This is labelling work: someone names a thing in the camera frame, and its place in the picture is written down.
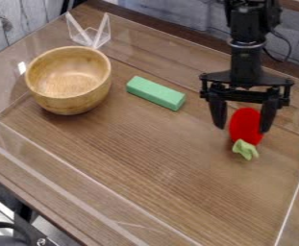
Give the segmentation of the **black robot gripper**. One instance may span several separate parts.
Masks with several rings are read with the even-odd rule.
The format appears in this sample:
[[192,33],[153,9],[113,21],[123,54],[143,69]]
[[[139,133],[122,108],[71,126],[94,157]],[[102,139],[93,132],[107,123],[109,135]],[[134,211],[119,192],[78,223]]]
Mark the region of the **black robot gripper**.
[[264,72],[258,78],[238,80],[230,71],[204,73],[201,97],[210,103],[214,123],[224,129],[228,118],[228,101],[262,104],[260,132],[270,131],[278,109],[290,104],[290,90],[294,82]]

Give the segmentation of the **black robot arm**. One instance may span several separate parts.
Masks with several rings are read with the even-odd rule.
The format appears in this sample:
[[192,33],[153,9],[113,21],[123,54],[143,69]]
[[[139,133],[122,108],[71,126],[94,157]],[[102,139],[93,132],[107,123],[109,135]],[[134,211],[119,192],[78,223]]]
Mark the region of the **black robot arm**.
[[282,24],[280,0],[224,0],[232,48],[230,69],[202,73],[200,96],[206,99],[214,124],[224,129],[228,102],[261,104],[260,132],[272,129],[278,110],[290,105],[294,81],[264,71],[262,51],[268,35]]

